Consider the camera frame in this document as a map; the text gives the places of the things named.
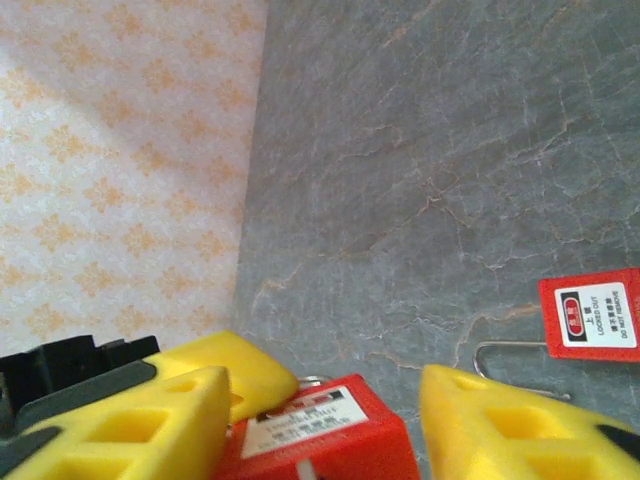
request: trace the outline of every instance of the rectangular hole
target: rectangular hole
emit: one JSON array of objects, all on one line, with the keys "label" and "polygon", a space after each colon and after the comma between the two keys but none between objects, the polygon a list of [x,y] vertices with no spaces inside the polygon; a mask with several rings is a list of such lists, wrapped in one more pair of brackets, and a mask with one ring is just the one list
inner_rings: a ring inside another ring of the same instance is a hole
[{"label": "rectangular hole", "polygon": [[489,408],[486,413],[491,423],[505,438],[570,438],[558,419],[538,408]]},{"label": "rectangular hole", "polygon": [[595,459],[578,456],[544,456],[528,458],[527,462],[540,480],[612,480],[605,475]]},{"label": "rectangular hole", "polygon": [[68,458],[42,480],[116,480],[130,463],[130,460],[118,458]]},{"label": "rectangular hole", "polygon": [[163,410],[127,410],[112,414],[88,442],[145,443],[153,438],[169,414]]}]

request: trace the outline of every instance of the black plastic part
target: black plastic part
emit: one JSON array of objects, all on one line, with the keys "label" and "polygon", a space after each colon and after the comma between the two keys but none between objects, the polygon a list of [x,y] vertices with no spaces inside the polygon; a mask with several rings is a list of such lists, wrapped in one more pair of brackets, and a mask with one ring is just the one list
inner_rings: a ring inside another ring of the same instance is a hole
[{"label": "black plastic part", "polygon": [[61,431],[58,427],[47,427],[0,443],[0,478],[9,475],[22,462],[56,438]]},{"label": "black plastic part", "polygon": [[627,432],[611,425],[598,425],[605,437],[627,452],[636,462],[640,462],[640,435]]},{"label": "black plastic part", "polygon": [[29,402],[159,351],[153,336],[100,347],[91,335],[46,343],[0,358],[0,402],[15,417]]},{"label": "black plastic part", "polygon": [[25,405],[15,420],[15,431],[22,432],[54,415],[68,412],[89,403],[103,400],[128,388],[152,380],[157,374],[155,365],[136,360],[64,390],[52,393]]}]

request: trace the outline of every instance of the orange floral pattern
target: orange floral pattern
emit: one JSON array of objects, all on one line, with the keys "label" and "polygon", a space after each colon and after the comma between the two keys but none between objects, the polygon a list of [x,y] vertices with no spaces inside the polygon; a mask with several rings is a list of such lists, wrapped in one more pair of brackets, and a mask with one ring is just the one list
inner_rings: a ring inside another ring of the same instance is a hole
[{"label": "orange floral pattern", "polygon": [[3,5],[0,355],[229,325],[265,23],[264,0]]}]

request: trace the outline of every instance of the white label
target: white label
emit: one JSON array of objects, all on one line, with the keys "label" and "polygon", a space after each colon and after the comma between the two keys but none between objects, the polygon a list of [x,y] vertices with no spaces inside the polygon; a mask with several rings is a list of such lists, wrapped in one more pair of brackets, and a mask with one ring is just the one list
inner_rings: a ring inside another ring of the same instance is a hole
[{"label": "white label", "polygon": [[368,420],[347,387],[297,398],[247,423],[242,458],[277,450]]},{"label": "white label", "polygon": [[638,345],[622,283],[556,290],[565,347],[635,348]]}]

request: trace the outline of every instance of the red padlock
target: red padlock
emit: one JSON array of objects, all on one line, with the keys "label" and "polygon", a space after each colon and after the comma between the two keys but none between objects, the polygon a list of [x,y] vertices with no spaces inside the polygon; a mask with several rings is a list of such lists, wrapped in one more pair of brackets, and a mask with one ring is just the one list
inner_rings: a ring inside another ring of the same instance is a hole
[{"label": "red padlock", "polygon": [[360,375],[301,390],[233,426],[215,480],[419,480],[406,426]]}]

